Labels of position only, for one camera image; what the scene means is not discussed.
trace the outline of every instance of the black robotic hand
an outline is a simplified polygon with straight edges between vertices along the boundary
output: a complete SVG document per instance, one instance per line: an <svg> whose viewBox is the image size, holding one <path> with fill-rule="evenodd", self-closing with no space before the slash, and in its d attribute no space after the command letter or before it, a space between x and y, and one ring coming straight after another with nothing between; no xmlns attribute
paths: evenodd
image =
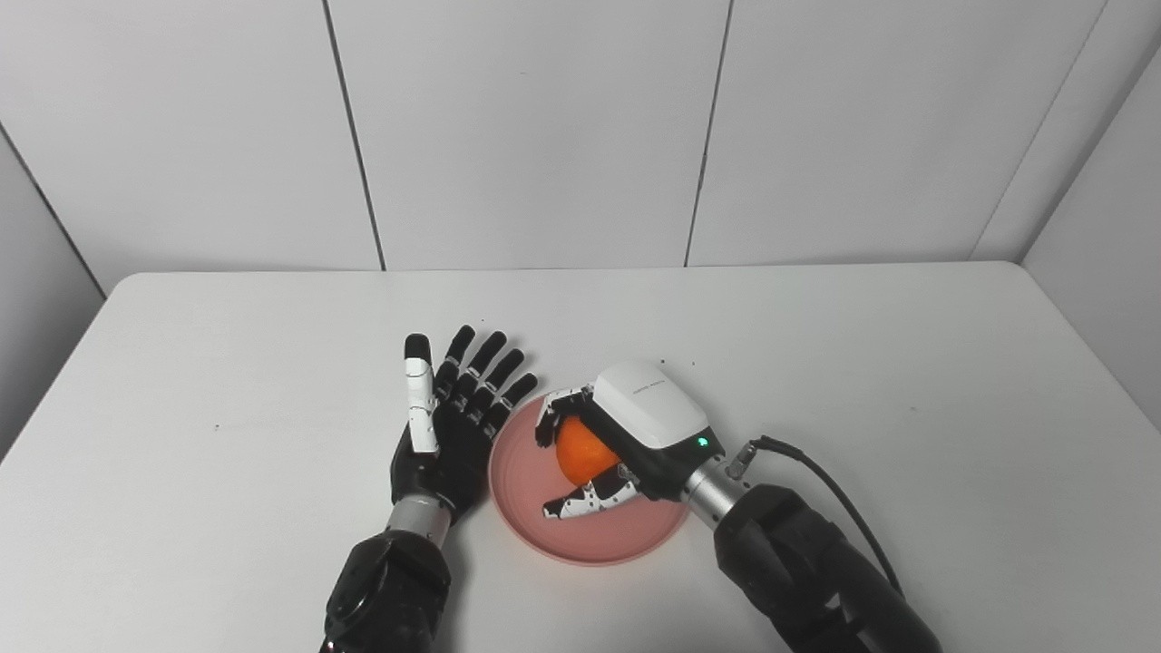
<svg viewBox="0 0 1161 653"><path fill-rule="evenodd" d="M460 329L434 376L434 387L427 383L427 388L423 381L411 381L425 373L430 375L424 372L425 366L430 371L432 365L427 337L412 333L404 346L411 416L391 460L391 502L397 503L408 495L437 497L450 510L453 523L479 502L492 439L512 408L536 387L536 378L525 374L507 392L499 394L507 378L524 363L524 352L518 349L507 352L481 380L507 343L502 331L489 336L461 371L460 365L475 335L470 326ZM424 396L428 389L430 394ZM419 438L430 451L416 451L414 442L418 440L412 438L413 430L430 430L426 438Z"/></svg>
<svg viewBox="0 0 1161 653"><path fill-rule="evenodd" d="M461 372L474 337L471 328L461 328L434 376L427 337L408 337L410 416L391 461L395 508L383 532L351 551L326 603L322 652L431 650L452 584L440 551L444 536L479 502L492 438L536 386L536 378L525 374L497 397L524 361L520 350L509 352L481 382L507 342L499 331Z"/></svg>

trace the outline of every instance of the black finger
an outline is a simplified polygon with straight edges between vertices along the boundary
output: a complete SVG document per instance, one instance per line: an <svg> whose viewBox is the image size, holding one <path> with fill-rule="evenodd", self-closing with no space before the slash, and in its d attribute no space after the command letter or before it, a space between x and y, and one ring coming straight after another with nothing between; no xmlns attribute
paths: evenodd
<svg viewBox="0 0 1161 653"><path fill-rule="evenodd" d="M509 415L512 414L512 407L520 402L525 396L528 395L536 387L536 376L533 374L525 374L520 379L512 383L504 396L499 401L492 404L488 409L488 414L484 415L483 421L479 426L483 429L484 435L489 438L495 438L496 433L507 421Z"/></svg>
<svg viewBox="0 0 1161 653"><path fill-rule="evenodd" d="M556 435L560 432L561 424L564 423L564 418L577 415L583 401L583 393L572 393L549 402L546 407L547 410L545 410L540 419L536 422L534 431L536 436L536 446L545 449L556 443Z"/></svg>
<svg viewBox="0 0 1161 653"><path fill-rule="evenodd" d="M471 339L475 337L476 331L464 324L460 326L460 331L452 338L452 346L447 347L447 356L444 357L444 364L439 366L439 372L435 373L435 399L444 401L452 394L452 386L455 385L455 380L460 376L460 363L463 361L463 354L468 351L468 345L471 344Z"/></svg>
<svg viewBox="0 0 1161 653"><path fill-rule="evenodd" d="M498 393L500 387L504 386L504 382L507 381L507 378L515 372L517 367L520 367L521 363L524 363L522 351L512 350L507 352L507 354L505 354L504 358L496 364L496 368L492 369L492 373L488 375L488 379L484 381L484 387L491 390L492 394Z"/></svg>
<svg viewBox="0 0 1161 653"><path fill-rule="evenodd" d="M536 389L536 383L538 381L535 374L525 374L524 376L520 376L517 379L517 382L512 383L512 387L504 393L504 396L500 397L500 403L506 403L511 410L513 406L524 401L524 397L528 396L528 393Z"/></svg>
<svg viewBox="0 0 1161 653"><path fill-rule="evenodd" d="M488 369L488 366L492 364L492 359L496 358L505 343L507 343L507 336L504 335L504 331L493 331L491 336L488 336L484 344L479 345L479 351L471 358L471 363L468 364L468 373L477 379L482 376L484 369Z"/></svg>
<svg viewBox="0 0 1161 653"><path fill-rule="evenodd" d="M427 336L423 333L408 336L408 339L403 343L403 358L421 358L427 365L431 365L432 345L427 342Z"/></svg>
<svg viewBox="0 0 1161 653"><path fill-rule="evenodd" d="M460 326L460 330L452 338L452 345L447 347L447 356L444 360L448 363L454 363L456 367L463 363L463 354L468 351L468 345L471 344L471 339L476 337L476 330L471 326L464 324Z"/></svg>

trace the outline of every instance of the orange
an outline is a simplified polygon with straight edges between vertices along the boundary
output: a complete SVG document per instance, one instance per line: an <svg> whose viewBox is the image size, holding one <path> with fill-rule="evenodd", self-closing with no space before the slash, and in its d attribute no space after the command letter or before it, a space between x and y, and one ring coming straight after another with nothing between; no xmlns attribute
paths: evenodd
<svg viewBox="0 0 1161 653"><path fill-rule="evenodd" d="M556 462L569 482L583 486L620 461L579 417L564 418L556 436Z"/></svg>

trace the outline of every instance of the prosthetic hand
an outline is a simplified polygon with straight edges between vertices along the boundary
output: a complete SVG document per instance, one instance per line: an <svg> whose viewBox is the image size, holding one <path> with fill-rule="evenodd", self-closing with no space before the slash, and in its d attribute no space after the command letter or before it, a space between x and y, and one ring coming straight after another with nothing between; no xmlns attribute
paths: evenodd
<svg viewBox="0 0 1161 653"><path fill-rule="evenodd" d="M409 417L391 460L395 508L383 532L351 551L326 603L322 651L431 650L452 584L444 538L483 496L492 438L536 387L536 378L525 374L500 394L524 361L515 349L481 381L507 340L499 331L461 372L474 337L471 328L460 329L434 375L427 337L408 337Z"/></svg>
<svg viewBox="0 0 1161 653"><path fill-rule="evenodd" d="M894 572L850 500L798 449L763 437L727 460L701 408L644 363L616 365L591 386L549 394L536 424L536 444L561 444L574 418L607 446L613 464L586 482L574 480L575 491L545 504L546 517L611 510L639 494L686 502L714 532L719 568L795 653L940 651L903 600ZM741 480L759 449L791 455L827 482L867 537L889 581L798 494Z"/></svg>

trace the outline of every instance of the white finger segment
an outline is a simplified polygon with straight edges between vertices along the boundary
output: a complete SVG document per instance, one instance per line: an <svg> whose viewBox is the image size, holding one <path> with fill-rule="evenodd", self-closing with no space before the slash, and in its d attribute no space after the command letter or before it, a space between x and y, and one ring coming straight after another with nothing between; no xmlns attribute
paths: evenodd
<svg viewBox="0 0 1161 653"><path fill-rule="evenodd" d="M416 453L439 453L432 411L432 366L421 358L404 359L408 373L408 423L411 425L411 449Z"/></svg>

